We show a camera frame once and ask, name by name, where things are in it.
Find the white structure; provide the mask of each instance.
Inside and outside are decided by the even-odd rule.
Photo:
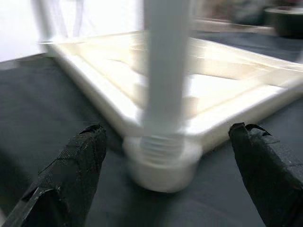
[[[190,183],[202,149],[227,140],[233,123],[256,123],[302,96],[303,69],[196,39],[186,61],[189,1],[146,2],[149,33],[54,41],[44,18],[44,45],[125,137],[134,180],[175,192]]]

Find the black object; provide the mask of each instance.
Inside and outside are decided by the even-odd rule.
[[[266,9],[270,24],[279,36],[303,38],[303,8],[276,7]]]
[[[39,174],[3,227],[84,226],[105,155],[105,130],[86,128]]]
[[[266,21],[265,9],[269,0],[238,0],[232,3],[232,23],[261,26]]]
[[[234,124],[229,136],[244,185],[267,227],[303,226],[303,165],[263,128]]]

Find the dark gray mat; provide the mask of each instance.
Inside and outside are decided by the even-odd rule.
[[[224,36],[206,36],[211,35],[214,40]],[[232,42],[230,34],[226,37]],[[242,42],[252,49],[264,42],[248,39]],[[279,55],[278,48],[269,52]],[[295,58],[292,51],[288,55]],[[264,226],[245,190],[230,142],[201,160],[194,181],[183,192],[144,190],[127,175],[120,136],[58,65],[42,56],[18,64],[19,68],[0,71],[0,207],[6,212],[70,137],[101,122],[109,148],[87,226]],[[301,159],[302,116],[300,99],[260,124]]]
[[[238,47],[286,61],[296,61],[303,50],[302,39],[285,39],[279,36],[258,33],[193,31],[192,37]]]

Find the white vertical pole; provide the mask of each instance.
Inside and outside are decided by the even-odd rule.
[[[36,21],[41,34],[41,42],[49,42],[55,37],[55,30],[50,17],[50,8],[46,0],[32,0]]]
[[[190,0],[145,0],[150,30],[149,95],[142,138],[127,138],[130,170],[141,186],[174,192],[192,179],[200,147],[182,133],[182,91],[189,35]]]

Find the plastic base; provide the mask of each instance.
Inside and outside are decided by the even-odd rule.
[[[130,174],[138,185],[151,191],[174,193],[191,183],[202,156],[199,143],[185,140],[179,156],[162,157],[167,160],[159,162],[147,157],[140,141],[139,137],[126,137],[124,141]]]

